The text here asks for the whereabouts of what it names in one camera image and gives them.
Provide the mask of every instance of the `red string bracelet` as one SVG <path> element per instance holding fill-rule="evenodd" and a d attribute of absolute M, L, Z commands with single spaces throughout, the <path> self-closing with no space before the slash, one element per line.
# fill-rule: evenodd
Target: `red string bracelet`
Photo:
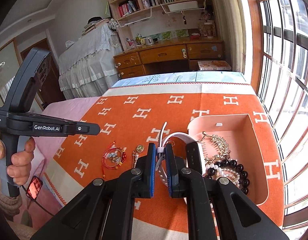
<path fill-rule="evenodd" d="M 110 146 L 107 148 L 107 150 L 105 151 L 105 153 L 103 154 L 103 165 L 102 165 L 102 171 L 103 171 L 103 178 L 105 178 L 105 172 L 104 172 L 104 167 L 110 169 L 110 170 L 113 170 L 113 169 L 118 169 L 119 166 L 121 166 L 123 164 L 123 162 L 126 160 L 126 153 L 125 153 L 125 150 L 121 147 L 113 147 L 113 145 L 116 143 L 116 141 L 113 141 Z M 106 157 L 108 154 L 110 154 L 111 152 L 114 152 L 114 151 L 119 151 L 121 152 L 121 159 L 119 160 L 119 163 L 117 163 L 117 160 L 119 157 L 117 156 L 114 156 L 114 157 L 110 157 L 112 159 L 112 162 L 113 163 L 117 163 L 116 165 L 114 166 L 109 166 L 106 164 Z"/>

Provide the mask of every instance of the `black cable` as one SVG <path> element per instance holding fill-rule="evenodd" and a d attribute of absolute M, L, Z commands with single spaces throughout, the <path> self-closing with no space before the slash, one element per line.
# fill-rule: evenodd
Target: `black cable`
<path fill-rule="evenodd" d="M 32 197 L 28 196 L 26 194 L 27 197 L 29 197 L 30 200 L 33 200 L 41 209 L 43 209 L 47 214 L 51 215 L 52 217 L 54 216 L 52 213 L 50 213 L 49 211 L 47 211 L 45 208 L 43 208 L 37 201 L 36 199 L 33 199 Z"/>

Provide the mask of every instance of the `human hand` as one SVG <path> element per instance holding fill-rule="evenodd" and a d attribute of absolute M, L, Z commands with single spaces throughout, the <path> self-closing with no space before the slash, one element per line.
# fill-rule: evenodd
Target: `human hand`
<path fill-rule="evenodd" d="M 31 161 L 34 159 L 35 141 L 31 137 L 25 143 L 25 150 L 12 155 L 12 165 L 7 167 L 7 174 L 17 185 L 24 185 L 29 178 Z M 0 140 L 0 159 L 5 157 L 5 147 Z"/>

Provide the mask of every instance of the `desk drawer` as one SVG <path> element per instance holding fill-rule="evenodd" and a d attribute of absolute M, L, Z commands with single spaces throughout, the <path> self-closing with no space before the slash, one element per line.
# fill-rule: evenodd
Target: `desk drawer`
<path fill-rule="evenodd" d="M 169 60 L 187 59 L 185 45 L 164 46 L 139 52 L 143 64 Z"/>
<path fill-rule="evenodd" d="M 120 70 L 121 78 L 144 76 L 143 66 L 128 67 Z"/>
<path fill-rule="evenodd" d="M 118 69 L 137 66 L 137 65 L 142 64 L 140 62 L 137 52 L 116 57 L 114 58 L 114 60 L 115 60 L 115 67 Z"/>
<path fill-rule="evenodd" d="M 187 44 L 190 59 L 222 59 L 222 43 L 190 43 Z"/>

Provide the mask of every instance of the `trigger handle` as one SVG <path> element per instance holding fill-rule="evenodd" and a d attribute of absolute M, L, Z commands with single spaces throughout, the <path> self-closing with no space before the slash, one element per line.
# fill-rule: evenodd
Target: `trigger handle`
<path fill-rule="evenodd" d="M 7 167 L 12 165 L 12 155 L 17 153 L 19 135 L 1 132 L 0 139 L 6 150 L 5 157 L 0 160 L 1 191 L 5 196 L 17 197 L 19 196 L 19 186 L 7 174 Z"/>

